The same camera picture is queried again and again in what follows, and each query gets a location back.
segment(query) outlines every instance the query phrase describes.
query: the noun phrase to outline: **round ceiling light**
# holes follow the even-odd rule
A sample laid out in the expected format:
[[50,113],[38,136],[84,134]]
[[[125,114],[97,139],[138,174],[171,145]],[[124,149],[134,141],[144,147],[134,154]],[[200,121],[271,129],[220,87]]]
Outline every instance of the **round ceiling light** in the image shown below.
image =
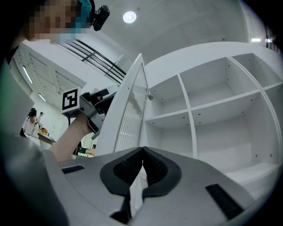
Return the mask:
[[126,12],[123,16],[123,20],[126,23],[133,23],[136,20],[136,18],[137,18],[137,15],[132,11]]

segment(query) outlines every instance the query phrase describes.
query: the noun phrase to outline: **blue face mask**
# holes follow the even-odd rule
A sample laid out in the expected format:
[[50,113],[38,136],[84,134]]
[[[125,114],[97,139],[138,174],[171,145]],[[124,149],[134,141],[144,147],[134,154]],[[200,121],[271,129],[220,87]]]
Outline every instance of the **blue face mask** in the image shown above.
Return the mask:
[[87,18],[89,18],[90,11],[92,10],[92,5],[89,0],[77,0],[82,5],[80,8],[80,15],[76,16],[75,23],[72,24],[72,28],[67,29],[65,34],[57,34],[56,39],[60,41],[75,39],[76,34],[80,34],[81,30],[87,27]]

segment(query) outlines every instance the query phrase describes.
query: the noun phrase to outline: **black camera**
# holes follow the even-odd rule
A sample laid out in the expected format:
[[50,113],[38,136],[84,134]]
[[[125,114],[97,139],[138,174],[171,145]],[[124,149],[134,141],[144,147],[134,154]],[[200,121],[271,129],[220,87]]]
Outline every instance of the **black camera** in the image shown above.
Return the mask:
[[94,1],[90,0],[90,3],[92,5],[92,10],[90,12],[91,25],[95,31],[99,31],[110,15],[110,11],[107,5],[100,6],[96,11]]

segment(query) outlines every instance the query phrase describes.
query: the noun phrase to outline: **hand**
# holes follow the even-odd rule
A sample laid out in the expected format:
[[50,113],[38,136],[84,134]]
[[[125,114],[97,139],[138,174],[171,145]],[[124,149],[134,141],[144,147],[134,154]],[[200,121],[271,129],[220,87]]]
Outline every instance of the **hand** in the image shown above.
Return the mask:
[[88,127],[88,117],[86,117],[83,113],[80,113],[70,126],[81,130],[84,136],[92,132],[92,130]]

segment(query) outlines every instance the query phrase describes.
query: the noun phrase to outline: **person in white shirt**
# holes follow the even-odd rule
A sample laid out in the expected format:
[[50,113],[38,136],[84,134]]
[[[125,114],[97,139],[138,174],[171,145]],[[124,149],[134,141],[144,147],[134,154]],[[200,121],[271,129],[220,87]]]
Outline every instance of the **person in white shirt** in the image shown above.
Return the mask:
[[28,114],[28,118],[23,124],[23,132],[27,135],[38,136],[38,123],[36,121],[36,109],[32,109]]
[[40,113],[40,116],[36,118],[36,121],[37,121],[39,127],[42,127],[42,124],[40,123],[40,120],[41,120],[41,118],[42,118],[43,115],[44,115],[44,113],[41,112],[41,113]]

